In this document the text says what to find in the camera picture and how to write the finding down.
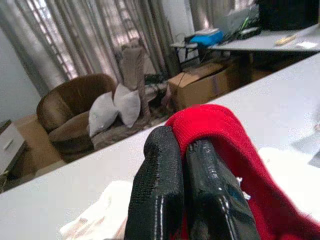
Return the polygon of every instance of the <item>curtain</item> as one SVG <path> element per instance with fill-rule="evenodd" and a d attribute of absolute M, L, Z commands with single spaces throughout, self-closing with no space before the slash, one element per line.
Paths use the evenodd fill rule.
<path fill-rule="evenodd" d="M 77 76 L 105 73 L 118 82 L 122 46 L 140 39 L 158 73 L 177 73 L 162 11 L 154 1 L 0 1 L 0 27 L 43 96 Z"/>
<path fill-rule="evenodd" d="M 254 0 L 189 0 L 194 30 L 212 28 L 215 19 L 227 15 L 231 10 L 241 10 Z"/>

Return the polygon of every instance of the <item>cardboard box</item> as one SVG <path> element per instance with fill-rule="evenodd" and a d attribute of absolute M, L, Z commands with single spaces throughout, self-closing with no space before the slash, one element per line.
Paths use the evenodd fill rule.
<path fill-rule="evenodd" d="M 241 86 L 237 61 L 207 63 L 168 81 L 176 110 L 205 104 Z"/>

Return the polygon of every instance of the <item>cushion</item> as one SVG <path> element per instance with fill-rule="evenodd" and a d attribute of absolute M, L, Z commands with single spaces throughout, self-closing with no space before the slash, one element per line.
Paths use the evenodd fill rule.
<path fill-rule="evenodd" d="M 140 114 L 141 102 L 138 90 L 130 91 L 119 84 L 114 93 L 114 105 L 119 110 L 124 125 L 131 128 Z"/>
<path fill-rule="evenodd" d="M 100 133 L 114 123 L 118 115 L 118 109 L 112 100 L 112 92 L 100 95 L 93 103 L 89 111 L 89 135 Z"/>
<path fill-rule="evenodd" d="M 89 111 L 74 116 L 49 133 L 49 140 L 60 153 L 72 154 L 93 148 L 87 132 Z"/>

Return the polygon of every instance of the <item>white towel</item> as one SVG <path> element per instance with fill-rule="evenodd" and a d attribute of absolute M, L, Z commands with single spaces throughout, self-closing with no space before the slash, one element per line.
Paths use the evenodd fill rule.
<path fill-rule="evenodd" d="M 124 239 L 131 190 L 130 182 L 111 182 L 96 203 L 60 229 L 62 239 Z"/>
<path fill-rule="evenodd" d="M 320 168 L 308 164 L 313 156 L 272 147 L 263 147 L 258 153 L 275 183 L 297 209 L 320 223 Z"/>

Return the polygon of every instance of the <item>drawer handle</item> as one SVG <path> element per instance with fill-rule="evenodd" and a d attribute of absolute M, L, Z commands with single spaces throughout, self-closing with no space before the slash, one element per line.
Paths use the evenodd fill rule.
<path fill-rule="evenodd" d="M 10 147 L 10 145 L 14 142 L 13 139 L 11 139 L 10 141 L 8 141 L 8 143 L 3 147 L 3 150 L 7 150 L 8 147 Z"/>

